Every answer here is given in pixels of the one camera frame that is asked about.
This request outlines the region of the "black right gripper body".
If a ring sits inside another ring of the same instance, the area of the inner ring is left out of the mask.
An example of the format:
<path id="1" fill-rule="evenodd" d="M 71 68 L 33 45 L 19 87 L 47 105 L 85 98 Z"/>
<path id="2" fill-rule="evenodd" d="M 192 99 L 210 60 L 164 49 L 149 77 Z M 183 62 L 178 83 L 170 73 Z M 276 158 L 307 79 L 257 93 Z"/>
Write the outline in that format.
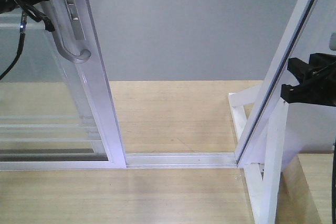
<path id="1" fill-rule="evenodd" d="M 287 103 L 335 107 L 335 55 L 314 53 L 307 63 L 290 58 L 287 70 L 299 82 L 297 86 L 281 86 L 280 97 Z"/>

